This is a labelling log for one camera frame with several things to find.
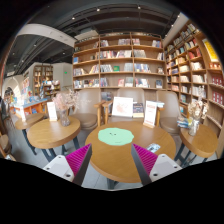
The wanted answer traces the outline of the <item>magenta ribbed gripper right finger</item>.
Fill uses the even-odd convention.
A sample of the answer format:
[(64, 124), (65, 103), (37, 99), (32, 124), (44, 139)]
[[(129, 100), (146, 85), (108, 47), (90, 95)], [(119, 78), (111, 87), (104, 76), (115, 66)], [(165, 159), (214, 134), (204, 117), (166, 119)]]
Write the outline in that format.
[(155, 153), (136, 144), (131, 154), (143, 186), (181, 170), (181, 167), (166, 154)]

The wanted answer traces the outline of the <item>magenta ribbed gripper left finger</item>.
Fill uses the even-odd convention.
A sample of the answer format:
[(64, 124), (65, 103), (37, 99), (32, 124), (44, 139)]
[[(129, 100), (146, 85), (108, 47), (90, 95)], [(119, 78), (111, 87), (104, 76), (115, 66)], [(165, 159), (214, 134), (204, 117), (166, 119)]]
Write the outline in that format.
[(92, 155), (92, 145), (88, 144), (67, 156), (58, 155), (44, 170), (81, 186)]

